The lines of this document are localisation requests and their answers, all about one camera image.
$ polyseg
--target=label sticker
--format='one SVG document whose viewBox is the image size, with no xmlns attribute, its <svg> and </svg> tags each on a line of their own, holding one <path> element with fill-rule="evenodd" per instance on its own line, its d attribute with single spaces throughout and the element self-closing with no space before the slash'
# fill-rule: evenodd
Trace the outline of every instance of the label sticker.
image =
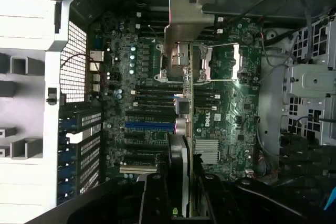
<svg viewBox="0 0 336 224">
<path fill-rule="evenodd" d="M 215 114 L 215 121 L 219 122 L 221 120 L 221 114 Z"/>
</svg>

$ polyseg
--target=perforated metal panel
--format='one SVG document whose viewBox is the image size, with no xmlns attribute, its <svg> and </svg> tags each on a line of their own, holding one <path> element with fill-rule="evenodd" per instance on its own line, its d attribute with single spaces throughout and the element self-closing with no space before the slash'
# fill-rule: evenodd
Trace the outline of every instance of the perforated metal panel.
<svg viewBox="0 0 336 224">
<path fill-rule="evenodd" d="M 84 184 L 84 186 L 80 189 L 80 194 L 86 192 L 89 189 L 92 189 L 98 186 L 98 174 L 99 172 L 96 171 L 93 176 Z"/>
<path fill-rule="evenodd" d="M 61 64 L 73 55 L 60 70 L 60 86 L 67 102 L 83 102 L 85 100 L 86 76 L 86 33 L 74 23 L 69 22 L 68 43 L 61 52 Z"/>
<path fill-rule="evenodd" d="M 336 48 L 336 21 L 331 18 L 322 18 L 313 23 L 313 63 L 335 68 Z M 298 59 L 307 56 L 308 32 L 303 28 L 299 32 L 293 54 Z M 334 98 L 300 98 L 291 97 L 288 105 L 288 120 L 286 129 L 290 130 L 295 120 L 301 116 L 315 118 L 333 118 Z M 334 125 L 318 122 L 313 119 L 303 119 L 297 123 L 293 132 L 311 140 L 318 139 L 321 145 L 336 145 Z"/>
</svg>

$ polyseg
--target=black cable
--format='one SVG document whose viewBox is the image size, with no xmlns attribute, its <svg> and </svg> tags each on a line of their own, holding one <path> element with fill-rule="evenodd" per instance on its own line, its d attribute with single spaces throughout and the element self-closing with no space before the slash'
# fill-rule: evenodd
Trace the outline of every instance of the black cable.
<svg viewBox="0 0 336 224">
<path fill-rule="evenodd" d="M 245 17 L 246 14 L 250 13 L 253 9 L 255 9 L 258 5 L 263 3 L 266 0 L 259 0 L 254 5 L 252 5 L 249 9 L 244 11 L 242 14 L 238 15 L 237 17 L 234 17 L 230 19 L 228 22 L 236 22 L 240 20 L 241 18 Z M 312 29 L 312 21 L 311 21 L 311 13 L 308 8 L 308 4 L 306 0 L 299 0 L 302 7 L 305 11 L 305 17 L 306 17 L 306 23 L 307 23 L 307 30 L 308 30 L 308 50 L 307 50 L 307 56 L 306 56 L 306 62 L 308 62 L 312 56 L 313 56 L 313 29 Z"/>
<path fill-rule="evenodd" d="M 280 41 L 282 41 L 283 39 L 291 36 L 293 33 L 297 32 L 299 29 L 294 29 L 294 30 L 289 30 L 284 32 L 283 34 L 280 34 L 272 39 L 267 39 L 265 40 L 265 47 L 274 45 L 275 43 L 278 43 Z"/>
<path fill-rule="evenodd" d="M 305 116 L 302 116 L 302 117 L 296 119 L 296 120 L 293 122 L 293 124 L 292 124 L 292 126 L 291 126 L 291 128 L 290 128 L 290 130 L 289 130 L 289 133 L 292 134 L 292 133 L 294 132 L 295 126 L 298 124 L 298 122 L 299 122 L 300 120 L 302 120 L 302 119 L 304 119 L 304 118 L 307 118 L 308 120 L 309 120 L 309 119 L 312 119 L 312 120 L 315 120 L 315 121 L 321 121 L 321 122 L 327 122 L 327 123 L 336 123 L 336 119 L 324 119 L 324 118 L 317 118 L 317 117 L 312 116 L 312 115 L 305 115 Z"/>
<path fill-rule="evenodd" d="M 249 9 L 245 10 L 243 13 L 241 13 L 237 17 L 234 17 L 234 18 L 230 19 L 228 22 L 232 23 L 232 22 L 236 22 L 238 20 L 241 20 L 242 18 L 244 18 L 246 16 L 246 14 L 250 13 L 252 10 L 254 10 L 257 6 L 259 6 L 260 4 L 262 4 L 264 1 L 266 1 L 266 0 L 259 0 L 258 2 L 256 2 L 255 4 L 253 4 Z"/>
</svg>

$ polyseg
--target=expansion slot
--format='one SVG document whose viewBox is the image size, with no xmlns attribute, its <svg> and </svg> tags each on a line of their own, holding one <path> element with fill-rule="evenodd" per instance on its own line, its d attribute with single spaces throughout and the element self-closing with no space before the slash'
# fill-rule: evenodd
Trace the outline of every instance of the expansion slot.
<svg viewBox="0 0 336 224">
<path fill-rule="evenodd" d="M 143 165 L 123 165 L 120 166 L 120 173 L 131 174 L 144 174 L 144 173 L 156 173 L 157 167 L 155 166 L 143 166 Z"/>
<path fill-rule="evenodd" d="M 174 123 L 142 123 L 142 122 L 126 122 L 126 128 L 146 129 L 146 130 L 163 130 L 173 132 L 175 129 Z"/>
</svg>

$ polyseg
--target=wire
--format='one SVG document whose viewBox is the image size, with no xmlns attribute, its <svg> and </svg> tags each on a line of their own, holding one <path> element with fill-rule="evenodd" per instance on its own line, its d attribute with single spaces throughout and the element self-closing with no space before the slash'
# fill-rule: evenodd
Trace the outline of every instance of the wire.
<svg viewBox="0 0 336 224">
<path fill-rule="evenodd" d="M 292 124 L 292 126 L 291 126 L 291 128 L 289 130 L 289 133 L 292 134 L 294 132 L 295 126 L 298 124 L 298 122 L 300 120 L 302 120 L 304 118 L 307 118 L 308 120 L 314 120 L 314 121 L 321 121 L 321 122 L 327 122 L 327 123 L 336 123 L 336 119 L 324 119 L 324 118 L 317 118 L 317 117 L 312 116 L 312 115 L 305 115 L 305 116 L 302 116 L 302 117 L 296 119 L 293 122 L 293 124 Z"/>
<path fill-rule="evenodd" d="M 260 123 L 260 121 L 258 120 L 257 125 L 256 125 L 256 132 L 257 132 L 257 140 L 258 140 L 258 143 L 259 143 L 261 149 L 262 149 L 265 153 L 267 153 L 268 155 L 281 157 L 281 155 L 278 155 L 278 154 L 275 154 L 275 153 L 272 153 L 272 152 L 269 152 L 268 150 L 266 150 L 266 148 L 265 148 L 264 145 L 262 144 L 261 139 L 260 139 L 260 134 L 259 134 L 259 123 Z"/>
<path fill-rule="evenodd" d="M 268 58 L 268 55 L 267 55 L 267 52 L 266 52 L 266 48 L 265 48 L 265 42 L 264 42 L 264 35 L 263 33 L 261 33 L 261 46 L 263 48 L 263 52 L 264 52 L 264 55 L 265 55 L 265 58 L 266 58 L 266 61 L 267 61 L 267 64 L 273 68 L 278 68 L 278 67 L 281 67 L 281 66 L 284 66 L 284 67 L 288 67 L 286 64 L 279 64 L 279 65 L 273 65 L 270 61 L 269 61 L 269 58 Z"/>
<path fill-rule="evenodd" d="M 266 1 L 266 0 L 259 0 L 257 3 L 252 5 L 249 9 L 244 11 L 242 14 L 240 14 L 239 16 L 237 16 L 235 18 L 230 19 L 228 22 L 231 23 L 231 22 L 236 22 L 236 21 L 240 20 L 246 14 L 250 13 L 253 9 L 255 9 L 258 5 L 260 5 L 264 1 Z M 306 56 L 306 63 L 307 63 L 313 56 L 313 29 L 312 29 L 312 21 L 311 21 L 312 19 L 311 19 L 311 13 L 309 11 L 308 4 L 307 4 L 306 0 L 299 0 L 299 1 L 301 3 L 302 7 L 304 8 L 304 11 L 305 11 L 307 30 L 308 30 L 308 50 L 307 50 L 307 56 Z"/>
<path fill-rule="evenodd" d="M 245 10 L 242 14 L 238 15 L 237 17 L 234 17 L 234 18 L 230 19 L 228 22 L 232 23 L 232 22 L 236 22 L 236 21 L 244 18 L 246 16 L 246 14 L 250 13 L 252 10 L 254 10 L 257 6 L 259 6 L 264 1 L 266 1 L 266 0 L 259 0 L 258 2 L 253 4 L 249 9 Z"/>
<path fill-rule="evenodd" d="M 153 27 L 151 27 L 151 25 L 148 25 L 148 28 L 154 33 L 154 36 L 155 36 L 155 38 L 156 38 L 156 42 L 159 42 L 159 38 L 158 38 L 158 36 L 157 36 L 155 30 L 153 29 Z"/>
<path fill-rule="evenodd" d="M 270 74 L 272 74 L 277 68 L 280 68 L 280 67 L 286 67 L 287 68 L 288 66 L 285 65 L 285 64 L 279 64 L 279 65 L 274 66 L 264 77 L 262 77 L 259 80 L 259 84 L 261 84 L 263 81 L 265 81 L 266 78 L 270 76 Z"/>
<path fill-rule="evenodd" d="M 102 76 L 102 83 L 103 83 L 103 85 L 104 85 L 105 87 L 108 87 L 108 85 L 105 83 L 105 79 L 103 78 L 103 74 L 102 74 L 102 72 L 101 72 L 101 71 L 99 70 L 99 68 L 98 68 L 97 63 L 94 61 L 94 59 L 93 59 L 91 56 L 89 56 L 89 55 L 87 55 L 87 54 L 75 54 L 75 55 L 71 55 L 68 59 L 66 59 L 66 60 L 61 64 L 60 69 L 62 69 L 62 68 L 65 66 L 65 64 L 69 62 L 69 60 L 71 60 L 71 59 L 73 59 L 74 57 L 77 57 L 77 56 L 85 56 L 85 57 L 87 57 L 88 59 L 92 60 L 92 62 L 94 63 L 94 65 L 95 65 L 95 67 L 96 67 L 96 70 L 97 70 L 98 74 L 99 74 L 100 76 Z"/>
</svg>

